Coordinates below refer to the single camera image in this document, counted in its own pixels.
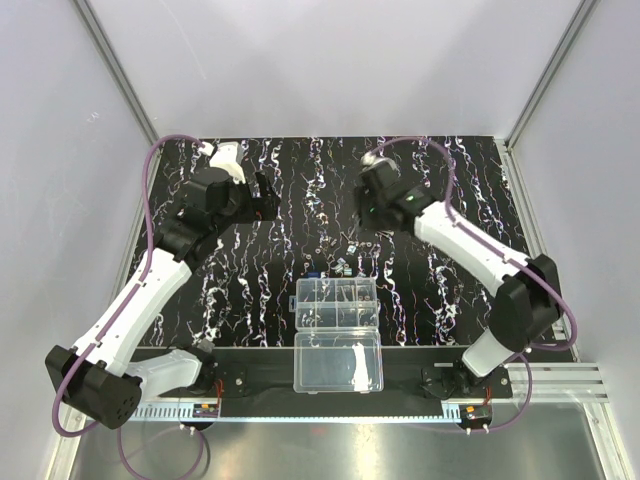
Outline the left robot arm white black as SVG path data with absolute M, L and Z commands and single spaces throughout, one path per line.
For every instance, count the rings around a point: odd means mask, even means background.
M 108 429 L 124 425 L 138 405 L 186 388 L 207 392 L 216 375 L 213 354 L 202 346 L 176 347 L 144 361 L 133 354 L 145 332 L 171 297 L 214 252 L 229 227 L 276 219 L 280 198 L 261 171 L 253 195 L 239 166 L 206 167 L 181 188 L 129 280 L 96 324 L 70 348 L 55 345 L 45 358 L 56 391 L 52 421 L 66 404 Z

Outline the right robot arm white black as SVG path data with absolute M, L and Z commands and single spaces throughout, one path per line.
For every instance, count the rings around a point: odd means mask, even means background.
M 354 189 L 365 230 L 406 232 L 448 255 L 493 299 L 488 327 L 462 354 L 462 369 L 482 379 L 522 352 L 562 316 L 557 266 L 500 243 L 436 199 L 410 187 L 395 162 L 367 155 Z

